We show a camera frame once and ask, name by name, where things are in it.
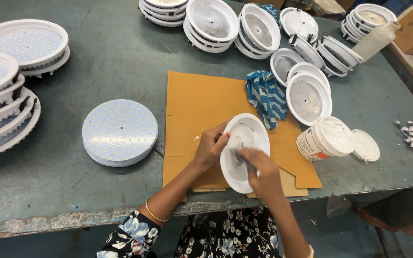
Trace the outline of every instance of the white plastic bottle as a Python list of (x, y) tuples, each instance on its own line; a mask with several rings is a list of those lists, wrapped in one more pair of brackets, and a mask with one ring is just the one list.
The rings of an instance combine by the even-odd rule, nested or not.
[(361, 39), (352, 50), (364, 59), (363, 62), (366, 62), (396, 38), (395, 30), (400, 27), (400, 24), (395, 21), (390, 22), (387, 26), (378, 25), (366, 37)]

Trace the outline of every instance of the cardboard sheet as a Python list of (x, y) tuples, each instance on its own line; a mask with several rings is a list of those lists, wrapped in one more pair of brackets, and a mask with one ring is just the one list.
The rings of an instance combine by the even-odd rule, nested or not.
[[(163, 186), (194, 158), (202, 130), (241, 113), (258, 117), (256, 109), (248, 103), (245, 81), (169, 71)], [(296, 177), (297, 188), (323, 187), (312, 162), (297, 150), (295, 139), (301, 129), (290, 113), (267, 133), (270, 157)], [(230, 186), (219, 162), (192, 185), (192, 188), (226, 187)]]
[[(308, 196), (307, 189), (299, 189), (295, 186), (295, 176), (280, 168), (281, 188), (283, 188), (284, 196)], [(249, 198), (259, 198), (254, 192), (246, 194)]]

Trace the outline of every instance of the white paste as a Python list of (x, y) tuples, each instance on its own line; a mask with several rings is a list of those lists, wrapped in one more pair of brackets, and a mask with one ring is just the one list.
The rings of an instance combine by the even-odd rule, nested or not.
[(324, 118), (320, 128), (323, 141), (341, 153), (351, 153), (355, 147), (353, 134), (348, 127), (335, 117)]

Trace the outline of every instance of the bracelet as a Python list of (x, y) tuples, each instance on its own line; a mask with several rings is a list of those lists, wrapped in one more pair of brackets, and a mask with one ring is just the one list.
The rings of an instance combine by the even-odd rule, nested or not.
[(315, 257), (315, 252), (313, 251), (312, 245), (308, 244), (308, 247), (310, 248), (310, 254), (307, 256), (307, 258)]
[(156, 219), (156, 220), (158, 220), (158, 221), (160, 221), (160, 222), (167, 222), (170, 217), (169, 217), (168, 219), (166, 219), (166, 220), (161, 220), (161, 219), (157, 218), (156, 216), (154, 216), (154, 214), (152, 214), (152, 212), (149, 210), (149, 207), (148, 207), (148, 201), (149, 201), (149, 199), (150, 199), (150, 198), (148, 198), (148, 199), (146, 200), (146, 209), (148, 210), (148, 213), (149, 213), (154, 219)]

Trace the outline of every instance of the workbench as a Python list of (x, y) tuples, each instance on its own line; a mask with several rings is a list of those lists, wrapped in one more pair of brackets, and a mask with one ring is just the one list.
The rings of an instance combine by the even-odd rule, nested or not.
[[(242, 4), (228, 4), (240, 12)], [(69, 61), (53, 76), (25, 83), (42, 111), (33, 131), (0, 154), (0, 237), (118, 223), (160, 190), (163, 158), (156, 151), (122, 168), (100, 165), (86, 153), (82, 123), (98, 104), (113, 99), (144, 104), (160, 126), (155, 148), (163, 154), (168, 70), (242, 80), (255, 70), (270, 71), (269, 58), (252, 60), (233, 46), (220, 54), (200, 51), (182, 27), (155, 25), (137, 6), (137, 0), (0, 1), (0, 22), (55, 22), (68, 32), (71, 49)], [(339, 22), (316, 20), (320, 36), (346, 42)], [(288, 39), (282, 34), (281, 47), (290, 48)], [(324, 187), (290, 200), (413, 187), (413, 150), (395, 125), (413, 119), (413, 96), (385, 58), (375, 55), (346, 77), (329, 81), (332, 115), (350, 129), (368, 132), (381, 156), (369, 164), (353, 155), (315, 162)], [(189, 191), (187, 197), (174, 215), (262, 205), (230, 188)]]

